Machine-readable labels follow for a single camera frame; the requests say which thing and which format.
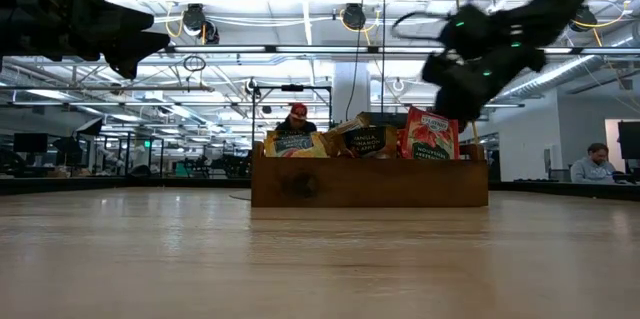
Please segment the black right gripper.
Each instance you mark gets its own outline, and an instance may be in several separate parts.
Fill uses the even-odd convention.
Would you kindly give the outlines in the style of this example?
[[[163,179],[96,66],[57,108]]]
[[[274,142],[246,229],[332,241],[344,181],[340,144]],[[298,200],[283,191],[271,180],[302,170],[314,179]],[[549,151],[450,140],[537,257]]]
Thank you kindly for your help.
[[[422,79],[439,87],[434,113],[455,119],[458,131],[479,118],[482,108],[522,70],[540,72],[546,65],[542,50],[530,46],[501,46],[485,56],[459,64],[445,54],[430,55]]]

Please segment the beige tea packet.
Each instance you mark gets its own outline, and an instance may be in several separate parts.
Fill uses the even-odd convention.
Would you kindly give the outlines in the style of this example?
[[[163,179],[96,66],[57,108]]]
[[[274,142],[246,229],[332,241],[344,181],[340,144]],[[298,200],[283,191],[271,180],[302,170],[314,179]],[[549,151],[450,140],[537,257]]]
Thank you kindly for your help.
[[[355,129],[341,135],[340,154],[352,158],[395,159],[397,141],[397,129],[393,126]]]
[[[353,119],[340,123],[323,134],[323,139],[330,144],[338,136],[349,131],[366,128],[370,125],[370,116],[366,112],[357,114]]]

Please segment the orange mango tea packet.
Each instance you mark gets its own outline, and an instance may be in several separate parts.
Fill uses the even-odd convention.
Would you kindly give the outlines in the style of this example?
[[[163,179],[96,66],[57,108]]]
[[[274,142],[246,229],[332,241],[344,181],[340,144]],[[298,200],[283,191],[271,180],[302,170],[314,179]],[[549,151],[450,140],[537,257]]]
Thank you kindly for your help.
[[[264,141],[266,157],[328,158],[325,140],[319,132],[269,131]]]

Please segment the silver ventilation duct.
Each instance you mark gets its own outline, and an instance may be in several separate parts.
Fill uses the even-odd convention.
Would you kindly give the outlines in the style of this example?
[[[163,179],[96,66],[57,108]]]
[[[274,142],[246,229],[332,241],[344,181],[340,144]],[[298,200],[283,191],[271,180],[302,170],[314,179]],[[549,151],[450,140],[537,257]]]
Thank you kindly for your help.
[[[550,88],[595,71],[609,56],[640,54],[640,21],[626,25],[606,36],[603,47],[592,46],[546,48],[545,53],[567,56],[563,62],[546,65],[541,72],[531,71],[514,79],[495,98],[497,102],[540,94]]]

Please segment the red tea packet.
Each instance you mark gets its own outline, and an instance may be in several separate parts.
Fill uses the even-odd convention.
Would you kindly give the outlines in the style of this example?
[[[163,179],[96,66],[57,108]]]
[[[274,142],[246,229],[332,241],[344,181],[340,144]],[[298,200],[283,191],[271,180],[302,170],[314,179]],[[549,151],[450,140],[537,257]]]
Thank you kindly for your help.
[[[458,122],[410,107],[400,143],[405,159],[457,160]]]

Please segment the long ceiling light bar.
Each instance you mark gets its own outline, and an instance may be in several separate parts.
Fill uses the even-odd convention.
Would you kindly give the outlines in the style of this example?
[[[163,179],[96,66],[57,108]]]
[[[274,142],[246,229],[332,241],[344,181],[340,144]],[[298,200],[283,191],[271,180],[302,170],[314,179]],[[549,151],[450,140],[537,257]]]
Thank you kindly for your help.
[[[431,54],[439,53],[444,47],[416,46],[291,46],[291,45],[251,45],[251,46],[168,46],[162,53],[184,54]],[[640,47],[543,47],[549,55],[640,55]]]

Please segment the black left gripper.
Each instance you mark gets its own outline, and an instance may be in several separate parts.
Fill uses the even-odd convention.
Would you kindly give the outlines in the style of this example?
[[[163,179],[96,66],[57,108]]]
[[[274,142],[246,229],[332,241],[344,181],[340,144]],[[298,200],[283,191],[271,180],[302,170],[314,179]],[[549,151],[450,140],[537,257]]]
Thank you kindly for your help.
[[[106,0],[0,0],[0,60],[33,55],[96,60],[102,52],[114,72],[133,80],[139,62],[170,43],[167,34],[140,32],[153,24],[153,15]],[[116,38],[132,32],[139,33]]]

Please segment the black mesh computer case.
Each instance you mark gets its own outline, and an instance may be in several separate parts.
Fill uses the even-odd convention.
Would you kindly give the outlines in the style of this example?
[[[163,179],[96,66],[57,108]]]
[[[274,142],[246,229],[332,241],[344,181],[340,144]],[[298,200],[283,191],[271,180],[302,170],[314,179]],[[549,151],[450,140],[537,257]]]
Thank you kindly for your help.
[[[407,113],[369,113],[369,122],[372,126],[392,126],[397,129],[404,129],[407,123],[407,119]]]

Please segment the black monitor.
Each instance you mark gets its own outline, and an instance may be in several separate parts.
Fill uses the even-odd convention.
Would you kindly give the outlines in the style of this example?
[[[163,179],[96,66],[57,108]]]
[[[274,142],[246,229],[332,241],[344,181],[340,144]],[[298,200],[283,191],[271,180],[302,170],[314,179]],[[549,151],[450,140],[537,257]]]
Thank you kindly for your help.
[[[619,146],[625,160],[640,160],[640,121],[618,123]]]
[[[13,151],[20,153],[45,153],[48,150],[46,133],[15,133]]]

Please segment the wooden three-compartment tray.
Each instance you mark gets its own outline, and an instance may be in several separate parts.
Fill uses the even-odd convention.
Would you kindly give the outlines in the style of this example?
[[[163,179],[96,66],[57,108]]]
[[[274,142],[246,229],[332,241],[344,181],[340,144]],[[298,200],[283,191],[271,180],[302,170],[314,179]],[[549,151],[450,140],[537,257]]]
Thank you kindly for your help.
[[[254,208],[467,208],[489,203],[487,164],[470,160],[267,157],[252,150]]]

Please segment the person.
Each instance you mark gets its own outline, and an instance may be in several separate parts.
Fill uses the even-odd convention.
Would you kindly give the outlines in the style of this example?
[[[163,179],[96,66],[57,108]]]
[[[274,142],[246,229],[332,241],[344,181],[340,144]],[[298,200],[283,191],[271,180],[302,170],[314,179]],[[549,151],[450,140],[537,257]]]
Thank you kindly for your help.
[[[616,168],[609,162],[609,148],[603,143],[593,143],[587,155],[570,168],[572,183],[615,184]]]
[[[277,131],[312,133],[317,131],[314,123],[307,120],[308,108],[303,103],[294,103],[286,119],[276,126]]]

